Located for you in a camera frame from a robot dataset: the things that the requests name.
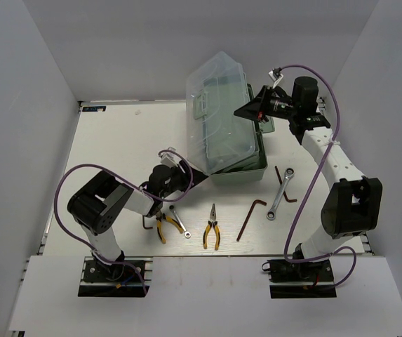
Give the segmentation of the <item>green toolbox with clear lid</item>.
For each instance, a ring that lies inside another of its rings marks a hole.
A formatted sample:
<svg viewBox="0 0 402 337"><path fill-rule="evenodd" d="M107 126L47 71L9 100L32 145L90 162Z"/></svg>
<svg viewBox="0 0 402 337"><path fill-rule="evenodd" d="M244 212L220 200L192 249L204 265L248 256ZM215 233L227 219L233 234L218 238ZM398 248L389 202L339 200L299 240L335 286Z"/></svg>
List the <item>green toolbox with clear lid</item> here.
<svg viewBox="0 0 402 337"><path fill-rule="evenodd" d="M273 121L234 116L253 99L241 63L216 53L186 80L187 160L216 185L262 180L267 169L263 135Z"/></svg>

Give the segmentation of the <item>small silver ratchet wrench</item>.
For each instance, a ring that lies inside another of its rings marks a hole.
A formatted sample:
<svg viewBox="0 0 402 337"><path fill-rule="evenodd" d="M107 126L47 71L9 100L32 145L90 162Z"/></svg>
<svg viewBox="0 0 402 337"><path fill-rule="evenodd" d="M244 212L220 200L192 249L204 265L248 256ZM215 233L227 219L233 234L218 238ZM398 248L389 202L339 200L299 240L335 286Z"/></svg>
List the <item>small silver ratchet wrench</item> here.
<svg viewBox="0 0 402 337"><path fill-rule="evenodd" d="M180 227L182 228L182 232L185 236L186 239L190 239L191 238L191 233L187 230L187 228L184 226L181 218L179 217L179 214L177 213L177 211L175 210L175 206L174 205L170 205L169 206L170 212L174 215L176 221L178 222L178 224L180 225Z"/></svg>

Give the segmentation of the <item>large silver ratchet wrench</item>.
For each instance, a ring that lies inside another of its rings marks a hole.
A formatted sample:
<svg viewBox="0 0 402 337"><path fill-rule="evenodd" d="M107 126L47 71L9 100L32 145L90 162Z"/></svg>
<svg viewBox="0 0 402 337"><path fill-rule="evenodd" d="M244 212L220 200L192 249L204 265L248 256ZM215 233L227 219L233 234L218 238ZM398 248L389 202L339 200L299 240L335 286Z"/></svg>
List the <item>large silver ratchet wrench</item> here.
<svg viewBox="0 0 402 337"><path fill-rule="evenodd" d="M273 221L276 219L276 211L281 203L281 200L284 198L284 194L286 192L286 188L291 181L291 179L295 176L295 171L293 168L287 168L284 171L283 176L279 173L278 177L280 178L280 188L277 192L275 199L272 203L271 208L268 210L266 214L267 220Z"/></svg>

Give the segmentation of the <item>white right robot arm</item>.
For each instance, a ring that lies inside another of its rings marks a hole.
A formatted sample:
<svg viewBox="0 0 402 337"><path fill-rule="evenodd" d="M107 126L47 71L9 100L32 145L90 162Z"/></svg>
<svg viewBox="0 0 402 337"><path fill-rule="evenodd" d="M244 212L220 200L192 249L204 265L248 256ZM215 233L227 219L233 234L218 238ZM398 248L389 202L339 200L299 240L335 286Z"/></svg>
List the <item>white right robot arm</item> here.
<svg viewBox="0 0 402 337"><path fill-rule="evenodd" d="M352 237L375 229L382 198L378 178L365 176L335 141L335 130L317 112L319 86L312 77L294 80L291 95L279 86L263 86L256 97L234 111L234 116L266 122L269 117L285 119L290 132L311 155L323 176L329 194L321 209L321 224L293 253L294 274L308 280L319 270L317 260L332 256Z"/></svg>

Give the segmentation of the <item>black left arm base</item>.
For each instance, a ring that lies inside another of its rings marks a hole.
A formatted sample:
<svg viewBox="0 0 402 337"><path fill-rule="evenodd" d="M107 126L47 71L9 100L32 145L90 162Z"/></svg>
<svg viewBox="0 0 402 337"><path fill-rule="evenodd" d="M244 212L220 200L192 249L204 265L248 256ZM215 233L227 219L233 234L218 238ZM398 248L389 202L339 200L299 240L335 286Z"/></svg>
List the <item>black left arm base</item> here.
<svg viewBox="0 0 402 337"><path fill-rule="evenodd" d="M129 266L103 265L85 257L79 282L80 298L144 298L138 274Z"/></svg>

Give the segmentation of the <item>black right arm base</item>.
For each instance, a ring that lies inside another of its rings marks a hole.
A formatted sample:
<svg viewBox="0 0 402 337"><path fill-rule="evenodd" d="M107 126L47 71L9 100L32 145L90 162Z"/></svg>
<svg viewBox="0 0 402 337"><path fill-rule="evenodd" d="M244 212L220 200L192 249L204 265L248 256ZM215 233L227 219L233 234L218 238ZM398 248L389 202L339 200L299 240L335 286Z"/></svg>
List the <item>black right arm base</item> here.
<svg viewBox="0 0 402 337"><path fill-rule="evenodd" d="M262 264L269 275L271 299L336 298L335 280L329 260L289 263L271 259Z"/></svg>

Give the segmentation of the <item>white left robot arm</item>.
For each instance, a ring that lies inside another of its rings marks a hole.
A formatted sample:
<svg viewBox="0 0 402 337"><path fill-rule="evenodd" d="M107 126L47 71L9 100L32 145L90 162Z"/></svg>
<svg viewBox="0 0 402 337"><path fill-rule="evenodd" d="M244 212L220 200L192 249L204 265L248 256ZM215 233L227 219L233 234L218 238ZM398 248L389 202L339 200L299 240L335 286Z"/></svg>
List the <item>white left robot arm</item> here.
<svg viewBox="0 0 402 337"><path fill-rule="evenodd" d="M123 275L124 259L112 229L124 209L150 218L157 215L163 198L174 192L186 192L207 178L204 173L184 162L168 166L159 164L152 170L143 191L120 182L115 176L101 170L68 201L67 211L80 224L101 261L100 271L110 280Z"/></svg>

